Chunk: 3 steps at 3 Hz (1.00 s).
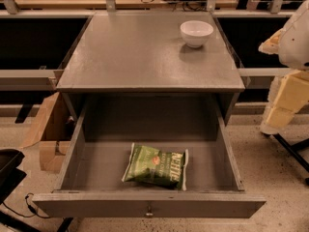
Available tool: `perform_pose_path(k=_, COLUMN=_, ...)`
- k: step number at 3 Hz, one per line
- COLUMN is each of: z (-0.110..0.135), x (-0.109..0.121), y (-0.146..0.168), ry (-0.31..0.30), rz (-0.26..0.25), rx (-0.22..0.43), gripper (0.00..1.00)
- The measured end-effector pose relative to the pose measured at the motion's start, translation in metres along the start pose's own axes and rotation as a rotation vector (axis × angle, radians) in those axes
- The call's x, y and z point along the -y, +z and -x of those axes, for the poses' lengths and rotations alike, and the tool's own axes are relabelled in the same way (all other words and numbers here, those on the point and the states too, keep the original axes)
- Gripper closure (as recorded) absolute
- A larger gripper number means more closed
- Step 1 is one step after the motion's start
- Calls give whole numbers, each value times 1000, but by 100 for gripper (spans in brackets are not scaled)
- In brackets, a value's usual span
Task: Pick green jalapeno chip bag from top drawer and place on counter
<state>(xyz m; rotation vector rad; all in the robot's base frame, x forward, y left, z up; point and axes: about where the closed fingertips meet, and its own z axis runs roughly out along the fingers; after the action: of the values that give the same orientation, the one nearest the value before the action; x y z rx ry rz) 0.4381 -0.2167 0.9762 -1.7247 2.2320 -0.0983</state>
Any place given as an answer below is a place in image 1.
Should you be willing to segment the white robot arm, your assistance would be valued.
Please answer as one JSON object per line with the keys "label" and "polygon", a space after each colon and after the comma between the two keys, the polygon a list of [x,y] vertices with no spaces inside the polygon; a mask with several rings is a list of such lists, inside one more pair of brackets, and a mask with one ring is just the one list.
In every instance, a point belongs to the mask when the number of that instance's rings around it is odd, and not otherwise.
{"label": "white robot arm", "polygon": [[277,134],[309,102],[309,1],[304,1],[283,28],[261,43],[258,50],[277,54],[279,62],[293,70],[275,76],[269,88],[260,131]]}

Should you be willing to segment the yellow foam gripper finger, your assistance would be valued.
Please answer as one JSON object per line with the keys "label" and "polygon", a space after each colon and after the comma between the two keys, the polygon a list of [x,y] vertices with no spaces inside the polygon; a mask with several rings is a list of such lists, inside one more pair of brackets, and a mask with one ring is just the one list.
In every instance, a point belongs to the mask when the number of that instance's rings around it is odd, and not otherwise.
{"label": "yellow foam gripper finger", "polygon": [[309,102],[309,72],[293,71],[275,77],[267,100],[260,131],[264,134],[277,134]]}
{"label": "yellow foam gripper finger", "polygon": [[282,38],[283,32],[284,32],[283,29],[279,29],[278,31],[276,31],[267,40],[265,40],[264,42],[260,44],[260,46],[258,47],[258,50],[264,54],[278,55],[280,52],[281,38]]}

